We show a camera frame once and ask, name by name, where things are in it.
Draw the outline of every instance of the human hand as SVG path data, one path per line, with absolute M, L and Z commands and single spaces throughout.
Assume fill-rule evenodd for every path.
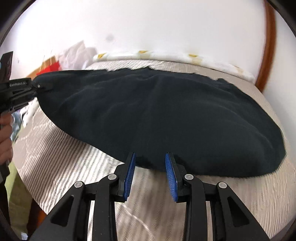
M 7 160 L 11 162 L 13 157 L 12 142 L 10 139 L 12 133 L 13 117 L 10 113 L 0 117 L 0 165 Z

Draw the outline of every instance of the wooden bed frame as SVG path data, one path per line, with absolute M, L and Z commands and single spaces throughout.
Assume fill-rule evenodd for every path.
M 261 62 L 261 67 L 257 77 L 255 86 L 263 92 L 267 83 L 272 63 L 274 59 L 274 51 L 276 46 L 276 20 L 274 8 L 265 1 L 265 15 L 266 15 L 266 40 L 264 54 Z

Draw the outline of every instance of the bed sheet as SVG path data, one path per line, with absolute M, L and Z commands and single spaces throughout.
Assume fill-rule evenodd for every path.
M 212 79 L 224 78 L 251 96 L 283 132 L 279 119 L 259 90 L 253 84 L 229 74 L 190 64 L 153 60 L 99 62 L 87 69 L 146 66 L 172 72 L 198 73 Z M 290 147 L 285 136 L 284 141 L 287 155 L 274 173 L 250 178 L 198 176 L 203 182 L 211 184 L 226 182 L 270 238 L 296 215 L 296 172 L 289 159 Z M 76 181 L 86 184 L 97 182 L 113 173 L 121 163 L 61 131 L 40 108 L 32 122 L 20 133 L 14 152 L 13 161 L 24 184 L 46 213 Z M 208 204 L 207 207 L 208 240 L 212 240 Z M 165 173 L 136 167 L 130 197 L 126 203 L 116 203 L 115 212 L 118 240 L 182 240 L 185 204 L 173 202 Z M 88 240 L 91 240 L 91 231 L 92 213 Z

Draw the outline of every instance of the metal pivot screw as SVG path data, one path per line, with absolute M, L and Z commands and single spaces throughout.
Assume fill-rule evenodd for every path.
M 116 179 L 116 174 L 110 174 L 109 176 L 108 176 L 108 179 L 109 180 L 114 180 L 114 179 Z
M 224 182 L 220 182 L 219 183 L 219 187 L 221 187 L 221 188 L 227 188 L 227 184 L 224 183 Z
M 74 187 L 79 188 L 79 187 L 82 187 L 82 185 L 83 185 L 82 182 L 79 181 L 74 184 Z
M 191 175 L 191 174 L 186 174 L 186 175 L 185 175 L 185 179 L 186 179 L 186 180 L 192 180 L 192 179 L 193 179 L 193 175 Z

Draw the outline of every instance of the white wall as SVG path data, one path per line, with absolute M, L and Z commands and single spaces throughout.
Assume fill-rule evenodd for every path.
M 84 40 L 97 51 L 186 52 L 230 63 L 255 77 L 265 44 L 262 0 L 37 0 L 8 34 L 12 78 Z
M 276 51 L 263 92 L 279 117 L 296 164 L 296 37 L 276 12 Z

